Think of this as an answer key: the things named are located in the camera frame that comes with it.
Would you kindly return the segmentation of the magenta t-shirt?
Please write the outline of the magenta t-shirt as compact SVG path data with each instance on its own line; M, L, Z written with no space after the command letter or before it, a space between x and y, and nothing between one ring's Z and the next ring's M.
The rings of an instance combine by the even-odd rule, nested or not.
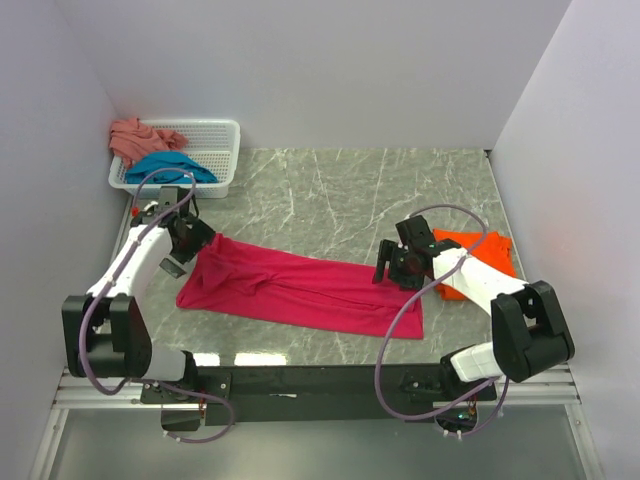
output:
M186 310L383 337L412 296L371 266L314 259L216 235L176 297Z

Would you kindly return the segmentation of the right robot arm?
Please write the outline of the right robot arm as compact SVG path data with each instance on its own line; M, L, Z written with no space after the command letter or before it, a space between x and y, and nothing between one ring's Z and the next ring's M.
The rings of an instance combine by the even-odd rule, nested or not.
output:
M506 377L523 382L575 355L575 345L554 288L500 272L459 242L438 240L424 217L396 224L397 241L380 242L373 282L387 279L418 291L427 278L473 302L491 319L491 340L451 353L441 360L439 387L460 399L474 382Z

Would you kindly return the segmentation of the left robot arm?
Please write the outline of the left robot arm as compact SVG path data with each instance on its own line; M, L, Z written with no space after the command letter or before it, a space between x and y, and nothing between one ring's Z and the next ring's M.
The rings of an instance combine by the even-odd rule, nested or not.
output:
M63 302L69 371L104 395L121 389L104 385L106 379L120 385L164 383L179 402L199 392L192 353L154 346L139 306L157 270L184 275L185 265L215 238L200 219L193 196L193 190L180 186L161 188L156 201L133 214L126 242L105 274L85 294Z

